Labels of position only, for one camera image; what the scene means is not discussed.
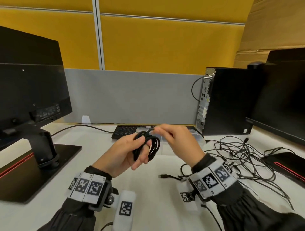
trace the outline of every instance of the monitor stand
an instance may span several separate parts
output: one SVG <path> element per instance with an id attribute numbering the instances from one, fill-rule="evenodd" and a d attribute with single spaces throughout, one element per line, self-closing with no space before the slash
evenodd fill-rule
<path id="1" fill-rule="evenodd" d="M 18 128 L 14 135 L 28 139 L 32 149 L 0 168 L 0 200 L 26 204 L 81 146 L 53 144 L 49 132 L 28 125 Z"/>

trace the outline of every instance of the black computer monitor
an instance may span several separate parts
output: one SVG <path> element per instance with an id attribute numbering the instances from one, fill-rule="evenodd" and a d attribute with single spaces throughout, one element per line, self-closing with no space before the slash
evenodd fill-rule
<path id="1" fill-rule="evenodd" d="M 248 121 L 305 145 L 305 48 L 271 51 L 266 84 Z"/>
<path id="2" fill-rule="evenodd" d="M 0 169 L 0 200 L 26 203 L 81 147 L 53 144 L 40 128 L 72 112 L 58 42 L 5 27 L 0 34 L 0 144 L 25 138 L 32 148 Z"/>

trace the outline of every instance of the gray partition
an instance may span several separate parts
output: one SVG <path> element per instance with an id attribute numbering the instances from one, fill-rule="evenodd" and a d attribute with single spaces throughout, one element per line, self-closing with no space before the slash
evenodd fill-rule
<path id="1" fill-rule="evenodd" d="M 202 75 L 65 69 L 73 113 L 68 123 L 195 124 L 192 84 Z M 200 97 L 201 81 L 193 89 Z"/>

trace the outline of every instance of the cardboard box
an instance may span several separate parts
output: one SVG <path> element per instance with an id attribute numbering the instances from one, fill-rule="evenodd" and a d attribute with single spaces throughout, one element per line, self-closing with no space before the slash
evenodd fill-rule
<path id="1" fill-rule="evenodd" d="M 234 61 L 246 68 L 270 50 L 305 47 L 305 0 L 254 0 Z"/>

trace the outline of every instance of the black sleeve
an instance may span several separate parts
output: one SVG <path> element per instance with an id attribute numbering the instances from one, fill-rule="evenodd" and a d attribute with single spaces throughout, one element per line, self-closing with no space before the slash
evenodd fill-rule
<path id="1" fill-rule="evenodd" d="M 192 172 L 199 172 L 216 159 L 209 154 L 199 161 Z M 236 181 L 227 190 L 212 197 L 226 231 L 301 231 L 305 219 L 295 213 L 279 213 L 258 201 Z"/>
<path id="2" fill-rule="evenodd" d="M 111 180 L 111 176 L 92 166 L 84 172 L 105 176 Z M 88 203 L 67 198 L 53 218 L 38 231 L 93 231 L 95 225 L 94 212 L 88 208 Z"/>

